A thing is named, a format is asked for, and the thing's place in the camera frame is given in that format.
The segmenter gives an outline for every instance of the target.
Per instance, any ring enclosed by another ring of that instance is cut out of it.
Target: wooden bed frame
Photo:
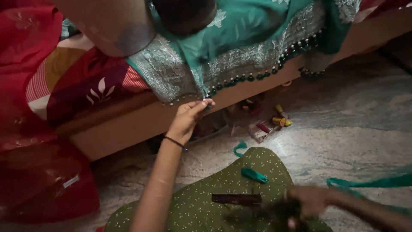
[[[354,24],[333,62],[384,44],[409,31],[412,31],[412,7]],[[297,69],[302,66],[303,59],[299,56],[288,61],[274,76],[225,88],[214,97],[216,107],[213,111],[298,78],[300,73]],[[147,92],[70,121],[56,131],[68,137],[94,161],[166,132],[177,107],[177,104],[162,106],[153,93]]]

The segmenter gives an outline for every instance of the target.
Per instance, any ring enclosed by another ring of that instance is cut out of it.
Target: green polka dot fabric
[[[262,184],[241,176],[242,167],[251,168],[268,177]],[[171,232],[287,232],[281,223],[263,220],[253,215],[241,220],[228,220],[228,215],[239,212],[242,206],[224,205],[211,200],[212,193],[260,193],[263,201],[276,201],[283,197],[292,179],[279,157],[267,148],[252,147],[243,157],[227,168],[188,185],[173,194],[165,230]],[[129,232],[137,202],[114,212],[105,226],[105,232]],[[309,221],[309,231],[331,232],[319,220]]]

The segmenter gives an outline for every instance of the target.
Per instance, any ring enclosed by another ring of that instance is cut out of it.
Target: black bracelet
[[[178,145],[179,147],[183,148],[183,151],[185,151],[185,152],[188,152],[188,151],[189,151],[185,146],[183,146],[182,144],[180,144],[180,143],[177,142],[176,140],[174,140],[174,139],[172,139],[172,138],[169,138],[169,137],[167,137],[167,136],[165,136],[164,138],[165,138],[165,139],[168,139],[168,140],[170,140],[170,141],[172,141],[172,142],[174,142],[176,145]]]

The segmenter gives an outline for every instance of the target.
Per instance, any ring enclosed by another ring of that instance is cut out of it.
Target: white label
[[[71,179],[68,182],[64,183],[63,186],[64,186],[64,188],[67,188],[76,181],[79,181],[79,175],[75,176],[73,179]]]

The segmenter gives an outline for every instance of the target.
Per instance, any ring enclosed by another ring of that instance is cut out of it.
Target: hand
[[[319,216],[323,214],[330,204],[332,189],[318,186],[293,186],[286,192],[285,198],[296,199],[301,205],[300,219]],[[295,230],[298,218],[290,218],[288,226]]]
[[[186,144],[192,136],[196,121],[202,117],[202,111],[210,104],[212,107],[216,103],[208,98],[204,101],[189,102],[179,106],[175,119],[170,125],[166,136],[176,140],[180,144]]]

